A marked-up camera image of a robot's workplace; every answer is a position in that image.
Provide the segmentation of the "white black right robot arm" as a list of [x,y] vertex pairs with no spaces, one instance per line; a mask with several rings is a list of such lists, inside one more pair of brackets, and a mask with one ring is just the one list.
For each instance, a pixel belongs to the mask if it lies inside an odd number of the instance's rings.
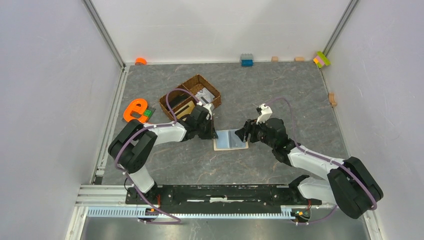
[[320,177],[317,180],[306,176],[289,189],[289,199],[295,204],[317,199],[335,204],[348,217],[358,219],[365,212],[375,210],[377,202],[384,197],[383,190],[359,158],[334,158],[309,150],[289,138],[282,119],[270,118],[263,123],[248,119],[235,135],[243,142],[264,143],[271,147],[279,162]]

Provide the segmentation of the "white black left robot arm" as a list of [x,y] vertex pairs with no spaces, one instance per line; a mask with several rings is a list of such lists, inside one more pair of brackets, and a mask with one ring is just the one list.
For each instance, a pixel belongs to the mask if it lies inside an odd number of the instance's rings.
[[114,159],[115,167],[122,171],[145,204],[157,198],[156,182],[145,166],[153,147],[165,143],[185,142],[198,137],[212,140],[216,137],[212,111],[214,105],[199,104],[185,118],[169,123],[149,124],[129,121],[108,146],[107,152]]

